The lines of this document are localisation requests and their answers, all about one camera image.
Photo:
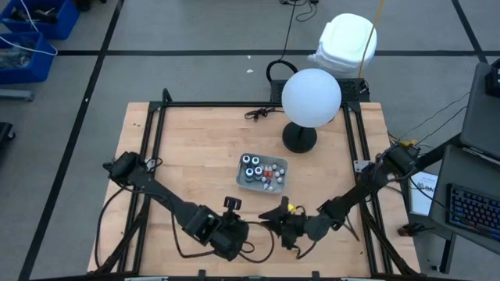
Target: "wooden table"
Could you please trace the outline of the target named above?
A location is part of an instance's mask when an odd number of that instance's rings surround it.
[[[147,115],[147,103],[130,103],[123,123],[116,156],[125,151],[139,151]],[[270,113],[257,123],[243,118],[254,108],[167,108],[159,157],[164,163],[156,171],[156,179],[178,194],[185,201],[207,205],[222,213],[226,196],[242,200],[239,213],[243,219],[258,220],[260,213],[279,205],[281,196],[272,196],[243,190],[235,183],[241,154],[252,152],[286,158],[288,161],[287,186],[283,195],[294,205],[303,205],[308,214],[326,199],[342,195],[354,186],[351,157],[346,137],[345,120],[339,112],[334,121],[317,129],[318,141],[314,149],[305,154],[294,154],[282,144],[281,132],[289,119],[283,113]],[[378,103],[362,104],[363,122],[371,157],[389,145],[387,128]],[[352,116],[359,158],[361,149],[357,127]],[[152,137],[148,151],[152,150]],[[110,182],[106,200],[118,187]],[[408,223],[402,196],[390,189],[379,192],[381,210],[387,237],[398,253],[417,272],[413,239],[400,237],[397,229]],[[99,257],[104,261],[120,240],[130,194],[123,192],[108,207],[102,220]],[[311,276],[319,271],[321,276],[370,276],[359,208],[349,214],[354,229],[360,236],[358,242],[345,228],[330,231],[314,251],[300,261],[294,251],[286,251],[276,240],[273,256],[263,264],[252,264],[238,257],[232,262],[216,256],[183,259],[173,242],[170,213],[155,201],[150,209],[148,230],[141,263],[141,275],[196,276],[205,269],[207,276]],[[373,236],[378,257],[379,272],[383,272],[380,247]],[[263,258],[270,249],[269,233],[258,226],[250,227],[249,241],[256,247],[250,254],[254,259]],[[298,246],[306,249],[311,244],[307,237],[298,239]],[[209,250],[200,246],[180,231],[180,246],[186,254]],[[130,246],[127,269],[131,269],[135,242]],[[89,270],[95,269],[91,258]]]

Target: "yellow cable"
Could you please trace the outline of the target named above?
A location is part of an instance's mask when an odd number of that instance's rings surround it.
[[[370,35],[368,37],[368,42],[366,42],[365,51],[362,53],[361,66],[359,66],[358,78],[361,78],[361,72],[363,71],[363,63],[365,62],[366,50],[368,50],[368,45],[370,44],[370,40],[372,39],[373,31],[375,30],[375,26],[378,23],[378,19],[380,18],[380,14],[382,13],[382,7],[384,6],[385,0],[380,0],[380,5],[378,6],[377,16],[373,21],[372,30],[370,31]]]

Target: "blue bin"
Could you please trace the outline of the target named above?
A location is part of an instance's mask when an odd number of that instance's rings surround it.
[[[15,43],[27,39],[36,42],[36,49],[53,53],[54,49],[44,39],[40,32],[26,32],[18,34],[0,34],[7,41]],[[12,46],[0,41],[0,48],[11,48]],[[43,82],[47,80],[48,71],[54,59],[53,55],[33,52],[31,60],[26,67],[0,69],[0,84]]]
[[[67,39],[80,15],[72,0],[24,0],[24,3],[28,9],[35,3],[36,5],[47,5],[47,7],[59,7],[57,24],[34,22],[38,30],[47,39]],[[0,14],[0,23],[3,23],[13,33],[35,31],[30,22],[9,19],[14,8],[24,10],[20,0],[10,0],[2,14]]]

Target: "lamp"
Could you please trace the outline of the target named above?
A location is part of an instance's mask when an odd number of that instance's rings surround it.
[[[331,121],[341,105],[341,89],[328,72],[304,69],[284,85],[281,103],[291,123],[283,130],[283,144],[290,151],[304,153],[316,144],[314,128]]]

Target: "black strap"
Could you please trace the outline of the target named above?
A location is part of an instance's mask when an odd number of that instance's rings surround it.
[[[284,61],[282,59],[278,59],[278,60],[275,60],[275,61],[272,61],[270,62],[270,64],[267,65],[267,69],[266,69],[266,77],[267,77],[267,80],[269,81],[269,83],[271,83],[273,80],[271,79],[271,68],[277,64],[277,63],[281,63],[281,64],[284,64],[286,66],[288,66],[289,69],[291,69],[291,71],[293,71],[294,73],[297,73],[298,70],[297,70],[297,67],[295,67],[293,64],[291,64],[290,62],[287,62],[287,61]]]

